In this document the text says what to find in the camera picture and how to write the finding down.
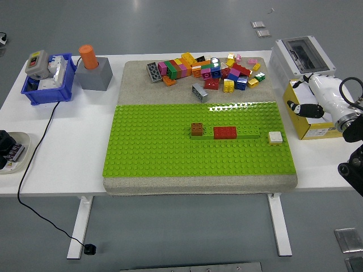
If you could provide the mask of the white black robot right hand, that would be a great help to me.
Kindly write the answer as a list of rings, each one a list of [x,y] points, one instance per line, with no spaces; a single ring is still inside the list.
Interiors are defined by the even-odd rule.
[[[361,115],[356,106],[348,104],[352,98],[345,93],[345,86],[339,78],[312,73],[290,84],[294,90],[306,88],[316,99],[315,104],[287,102],[289,108],[298,116],[322,118],[328,113],[334,125],[341,129],[343,124],[352,122]]]

